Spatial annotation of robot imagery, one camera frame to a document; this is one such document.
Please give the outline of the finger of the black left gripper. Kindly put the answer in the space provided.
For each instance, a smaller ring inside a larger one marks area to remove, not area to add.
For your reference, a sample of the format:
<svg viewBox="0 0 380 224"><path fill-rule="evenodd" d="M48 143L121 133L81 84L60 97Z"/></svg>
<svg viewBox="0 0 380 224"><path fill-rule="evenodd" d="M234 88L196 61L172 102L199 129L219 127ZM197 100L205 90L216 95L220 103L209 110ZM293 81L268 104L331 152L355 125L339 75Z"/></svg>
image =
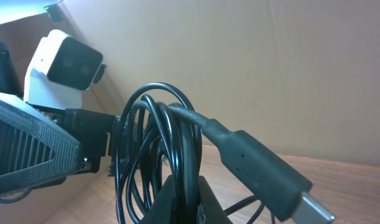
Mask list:
<svg viewBox="0 0 380 224"><path fill-rule="evenodd" d="M0 93L0 197L80 170L81 144L15 95Z"/></svg>
<svg viewBox="0 0 380 224"><path fill-rule="evenodd" d="M83 109L55 109L38 106L54 123L81 143L78 174L96 173L101 159L111 155L111 137L118 117Z"/></svg>

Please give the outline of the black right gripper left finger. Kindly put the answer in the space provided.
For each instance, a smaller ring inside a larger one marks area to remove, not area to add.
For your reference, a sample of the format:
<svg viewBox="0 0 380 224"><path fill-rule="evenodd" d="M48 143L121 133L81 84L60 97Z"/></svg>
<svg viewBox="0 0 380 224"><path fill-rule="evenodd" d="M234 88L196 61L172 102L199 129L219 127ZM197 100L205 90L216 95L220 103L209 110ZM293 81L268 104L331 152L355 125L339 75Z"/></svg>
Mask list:
<svg viewBox="0 0 380 224"><path fill-rule="evenodd" d="M170 224L174 210L174 180L169 175L165 180L149 212L139 224Z"/></svg>

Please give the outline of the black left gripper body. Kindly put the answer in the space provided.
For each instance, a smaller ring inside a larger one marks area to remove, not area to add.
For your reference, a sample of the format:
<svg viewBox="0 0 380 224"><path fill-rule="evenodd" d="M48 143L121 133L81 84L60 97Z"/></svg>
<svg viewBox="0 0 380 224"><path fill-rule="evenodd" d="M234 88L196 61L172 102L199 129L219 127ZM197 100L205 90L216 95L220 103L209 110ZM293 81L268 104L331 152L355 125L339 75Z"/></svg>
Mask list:
<svg viewBox="0 0 380 224"><path fill-rule="evenodd" d="M0 92L23 96L21 83L5 43L0 42Z"/></svg>

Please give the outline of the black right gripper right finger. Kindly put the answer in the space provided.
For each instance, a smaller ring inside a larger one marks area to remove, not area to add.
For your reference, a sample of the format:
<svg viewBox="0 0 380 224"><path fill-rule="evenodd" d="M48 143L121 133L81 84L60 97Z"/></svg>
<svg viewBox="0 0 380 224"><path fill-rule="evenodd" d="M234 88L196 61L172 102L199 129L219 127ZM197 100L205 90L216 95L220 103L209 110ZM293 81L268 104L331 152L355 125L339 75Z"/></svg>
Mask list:
<svg viewBox="0 0 380 224"><path fill-rule="evenodd" d="M204 176L198 177L198 189L197 224L232 224Z"/></svg>

